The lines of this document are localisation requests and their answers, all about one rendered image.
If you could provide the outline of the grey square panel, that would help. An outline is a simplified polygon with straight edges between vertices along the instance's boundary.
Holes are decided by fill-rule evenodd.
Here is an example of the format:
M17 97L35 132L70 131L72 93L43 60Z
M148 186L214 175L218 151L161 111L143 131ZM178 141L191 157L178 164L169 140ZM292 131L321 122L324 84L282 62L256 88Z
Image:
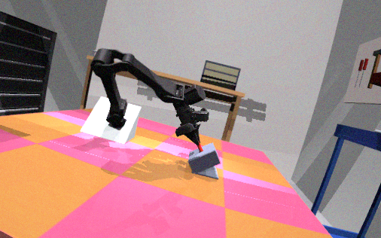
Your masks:
M218 171L216 165L220 164L218 153L212 143L199 149L189 152L188 163L192 169L192 173L203 175L218 180Z

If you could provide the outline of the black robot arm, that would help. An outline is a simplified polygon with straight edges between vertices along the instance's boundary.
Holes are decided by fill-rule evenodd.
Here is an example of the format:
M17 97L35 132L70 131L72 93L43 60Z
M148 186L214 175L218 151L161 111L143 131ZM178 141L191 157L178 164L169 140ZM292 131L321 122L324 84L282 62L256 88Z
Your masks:
M122 60L114 63L114 59ZM94 74L101 78L106 95L110 102L107 115L109 126L121 130L126 122L125 116L127 102L121 99L114 73L130 72L140 81L150 86L157 97L163 102L172 103L176 111L200 102L206 98L204 89L200 85L193 85L187 89L183 84L177 84L167 78L158 77L147 66L140 63L133 54L123 53L119 50L102 48L97 50L91 64ZM176 90L178 93L176 94ZM209 111L201 108L200 111L190 110L190 121L206 122L209 119Z

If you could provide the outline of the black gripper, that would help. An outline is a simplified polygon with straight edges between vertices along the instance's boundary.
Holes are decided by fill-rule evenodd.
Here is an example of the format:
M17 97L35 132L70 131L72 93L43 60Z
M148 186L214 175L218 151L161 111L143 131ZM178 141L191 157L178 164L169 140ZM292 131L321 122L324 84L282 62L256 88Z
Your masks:
M190 106L177 111L176 117L179 117L181 121L181 126L175 130L177 137L185 135L189 138L195 145L200 143L199 127L200 124L196 124L199 121L191 123L190 112L193 110ZM199 140L199 141L198 141Z

